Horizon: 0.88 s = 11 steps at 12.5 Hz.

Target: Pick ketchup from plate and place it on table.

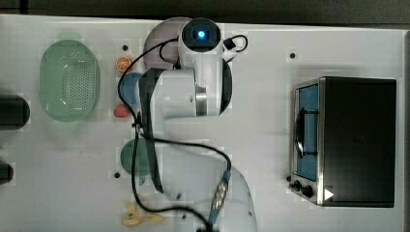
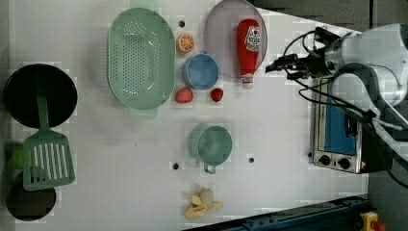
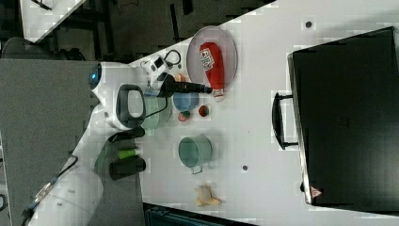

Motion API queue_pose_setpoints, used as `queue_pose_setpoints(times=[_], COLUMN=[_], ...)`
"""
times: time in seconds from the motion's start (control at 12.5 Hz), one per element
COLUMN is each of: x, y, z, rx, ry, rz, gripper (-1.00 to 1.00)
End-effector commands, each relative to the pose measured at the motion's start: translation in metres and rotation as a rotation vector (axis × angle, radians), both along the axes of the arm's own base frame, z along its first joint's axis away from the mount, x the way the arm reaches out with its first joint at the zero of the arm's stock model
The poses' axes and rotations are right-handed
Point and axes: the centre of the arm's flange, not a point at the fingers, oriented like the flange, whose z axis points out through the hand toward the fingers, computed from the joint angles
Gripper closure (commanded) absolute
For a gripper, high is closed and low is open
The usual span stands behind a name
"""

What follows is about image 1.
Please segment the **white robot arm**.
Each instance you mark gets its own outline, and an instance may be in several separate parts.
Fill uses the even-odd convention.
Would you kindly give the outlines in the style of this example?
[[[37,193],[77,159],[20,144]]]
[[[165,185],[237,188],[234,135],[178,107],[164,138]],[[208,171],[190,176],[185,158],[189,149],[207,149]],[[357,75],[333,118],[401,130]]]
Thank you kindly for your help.
[[[195,18],[181,28],[177,70],[151,68],[138,81],[142,131],[157,191],[176,212],[173,232],[258,232],[245,177],[222,151],[167,136],[171,119],[220,116],[232,75],[217,24]]]

